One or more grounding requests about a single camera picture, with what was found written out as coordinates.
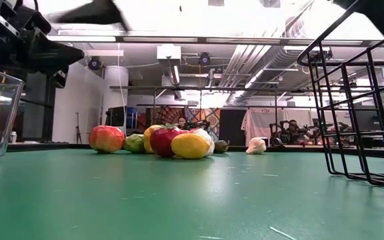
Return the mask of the white ceiling box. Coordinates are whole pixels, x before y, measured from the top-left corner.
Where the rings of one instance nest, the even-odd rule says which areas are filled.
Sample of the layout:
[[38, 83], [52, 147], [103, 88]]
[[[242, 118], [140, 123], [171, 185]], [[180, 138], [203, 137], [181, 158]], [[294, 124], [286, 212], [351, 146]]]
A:
[[176, 60], [181, 58], [181, 46], [164, 44], [157, 47], [158, 60]]

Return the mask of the red tomato with green stem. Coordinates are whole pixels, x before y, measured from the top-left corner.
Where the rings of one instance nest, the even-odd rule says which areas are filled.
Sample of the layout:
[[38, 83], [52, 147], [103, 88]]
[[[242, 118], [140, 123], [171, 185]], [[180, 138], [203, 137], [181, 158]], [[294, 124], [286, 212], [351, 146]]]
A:
[[160, 157], [173, 157], [175, 154], [171, 149], [172, 140], [180, 135], [187, 133], [188, 130], [182, 130], [175, 125], [162, 125], [152, 132], [150, 136], [150, 145], [153, 152]]

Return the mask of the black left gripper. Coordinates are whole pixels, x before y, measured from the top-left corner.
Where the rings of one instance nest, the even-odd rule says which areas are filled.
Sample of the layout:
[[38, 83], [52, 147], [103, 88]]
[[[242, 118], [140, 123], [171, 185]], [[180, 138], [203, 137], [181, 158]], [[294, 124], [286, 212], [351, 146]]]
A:
[[0, 68], [41, 72], [56, 88], [66, 86], [69, 66], [84, 52], [47, 38], [50, 23], [23, 0], [0, 0]]

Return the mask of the white pinkish vegetable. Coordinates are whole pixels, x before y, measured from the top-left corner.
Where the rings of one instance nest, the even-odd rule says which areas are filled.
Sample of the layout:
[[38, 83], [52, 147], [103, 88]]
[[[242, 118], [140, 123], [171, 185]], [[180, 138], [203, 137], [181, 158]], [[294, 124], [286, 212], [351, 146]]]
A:
[[214, 141], [212, 140], [210, 134], [208, 134], [208, 132], [206, 132], [206, 130], [204, 130], [202, 128], [191, 130], [191, 133], [198, 134], [198, 135], [202, 136], [202, 138], [204, 138], [204, 140], [206, 140], [206, 142], [209, 144], [209, 149], [206, 152], [205, 156], [208, 157], [208, 156], [212, 155], [214, 152], [214, 149], [215, 149], [215, 144], [214, 144]]

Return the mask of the red orange round fruit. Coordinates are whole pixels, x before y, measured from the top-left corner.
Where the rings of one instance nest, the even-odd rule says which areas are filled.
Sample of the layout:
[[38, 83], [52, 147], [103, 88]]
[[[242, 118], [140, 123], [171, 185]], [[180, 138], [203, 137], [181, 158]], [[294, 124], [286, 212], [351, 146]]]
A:
[[125, 134], [118, 127], [98, 125], [89, 134], [89, 145], [99, 153], [113, 153], [123, 147]]

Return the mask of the black tripod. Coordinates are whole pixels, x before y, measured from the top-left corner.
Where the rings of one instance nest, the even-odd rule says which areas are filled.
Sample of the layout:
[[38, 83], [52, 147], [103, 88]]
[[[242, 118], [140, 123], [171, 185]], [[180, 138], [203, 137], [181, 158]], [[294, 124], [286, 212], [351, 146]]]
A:
[[79, 112], [75, 113], [76, 115], [76, 126], [75, 126], [75, 136], [76, 136], [76, 144], [82, 144], [81, 131], [79, 128]]

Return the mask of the light green vegetable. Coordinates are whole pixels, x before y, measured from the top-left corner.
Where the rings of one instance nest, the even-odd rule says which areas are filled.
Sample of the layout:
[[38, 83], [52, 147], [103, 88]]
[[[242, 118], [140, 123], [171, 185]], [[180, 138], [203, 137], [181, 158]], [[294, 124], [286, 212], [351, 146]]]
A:
[[125, 138], [123, 148], [131, 153], [144, 153], [144, 142], [144, 135], [135, 133]]

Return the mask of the blue barrel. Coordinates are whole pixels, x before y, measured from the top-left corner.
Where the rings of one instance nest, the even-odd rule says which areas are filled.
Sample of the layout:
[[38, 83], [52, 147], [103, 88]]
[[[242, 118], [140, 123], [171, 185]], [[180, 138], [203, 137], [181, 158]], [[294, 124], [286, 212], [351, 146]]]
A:
[[126, 111], [126, 128], [136, 129], [137, 128], [138, 112], [134, 107], [128, 107]]

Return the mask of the overhead rig frame beam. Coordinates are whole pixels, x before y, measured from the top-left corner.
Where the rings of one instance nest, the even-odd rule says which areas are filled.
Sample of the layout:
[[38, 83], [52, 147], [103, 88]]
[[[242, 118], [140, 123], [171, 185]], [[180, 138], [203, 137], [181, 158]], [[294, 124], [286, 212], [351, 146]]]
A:
[[172, 43], [216, 45], [291, 45], [308, 46], [313, 40], [304, 38], [245, 38], [245, 37], [159, 37], [159, 36], [86, 36], [48, 35], [51, 41], [66, 43]]

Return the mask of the black overhead pipe rail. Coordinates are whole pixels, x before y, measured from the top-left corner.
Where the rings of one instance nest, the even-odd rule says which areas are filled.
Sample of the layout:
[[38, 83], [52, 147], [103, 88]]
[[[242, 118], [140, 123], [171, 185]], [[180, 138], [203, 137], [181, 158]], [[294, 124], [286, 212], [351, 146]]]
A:
[[258, 92], [275, 92], [286, 91], [295, 93], [310, 92], [310, 89], [297, 89], [297, 88], [241, 88], [241, 87], [176, 87], [176, 86], [109, 86], [110, 89], [127, 89], [127, 90], [158, 90], [169, 89], [176, 91], [196, 90], [196, 91], [258, 91]]

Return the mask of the white garlic bulb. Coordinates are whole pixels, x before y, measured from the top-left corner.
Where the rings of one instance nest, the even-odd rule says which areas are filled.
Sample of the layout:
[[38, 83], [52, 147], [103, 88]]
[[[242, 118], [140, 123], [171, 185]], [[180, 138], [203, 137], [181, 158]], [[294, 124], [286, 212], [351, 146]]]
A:
[[261, 155], [267, 150], [266, 142], [260, 137], [254, 137], [249, 141], [246, 154]]

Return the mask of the yellow lemon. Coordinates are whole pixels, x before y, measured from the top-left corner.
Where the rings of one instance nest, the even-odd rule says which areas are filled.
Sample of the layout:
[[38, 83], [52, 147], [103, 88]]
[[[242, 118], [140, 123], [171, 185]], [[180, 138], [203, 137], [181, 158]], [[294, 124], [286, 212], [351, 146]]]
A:
[[209, 155], [211, 145], [196, 133], [184, 133], [173, 138], [171, 150], [176, 157], [183, 159], [201, 159]]

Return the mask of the white hanging cloth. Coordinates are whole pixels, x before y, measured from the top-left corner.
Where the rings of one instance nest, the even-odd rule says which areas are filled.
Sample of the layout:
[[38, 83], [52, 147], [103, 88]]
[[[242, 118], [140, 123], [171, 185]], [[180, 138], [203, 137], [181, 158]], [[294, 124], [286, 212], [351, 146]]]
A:
[[296, 120], [298, 125], [312, 125], [311, 111], [306, 109], [250, 108], [246, 110], [241, 124], [245, 132], [245, 142], [254, 137], [271, 137], [269, 125], [280, 121]]

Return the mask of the silver ceiling duct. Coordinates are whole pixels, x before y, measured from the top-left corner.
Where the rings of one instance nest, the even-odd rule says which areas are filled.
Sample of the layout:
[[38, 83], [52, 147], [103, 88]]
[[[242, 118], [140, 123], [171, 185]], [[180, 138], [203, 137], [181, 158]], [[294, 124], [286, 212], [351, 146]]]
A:
[[[266, 33], [266, 37], [304, 38], [305, 16], [315, 0], [276, 0], [294, 2], [297, 13], [285, 18], [283, 27], [275, 27]], [[252, 88], [260, 89], [287, 72], [298, 56], [298, 50], [286, 50], [284, 45], [238, 45], [228, 63], [219, 87], [233, 88], [224, 91], [227, 104], [242, 104], [246, 98], [255, 94]]]

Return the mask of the dark olive green pepper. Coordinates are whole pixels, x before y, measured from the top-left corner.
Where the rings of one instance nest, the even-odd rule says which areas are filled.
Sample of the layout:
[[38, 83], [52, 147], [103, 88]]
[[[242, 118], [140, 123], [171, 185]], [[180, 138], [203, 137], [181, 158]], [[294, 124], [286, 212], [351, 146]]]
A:
[[230, 140], [224, 141], [224, 140], [218, 140], [214, 142], [214, 153], [225, 153], [229, 149]]

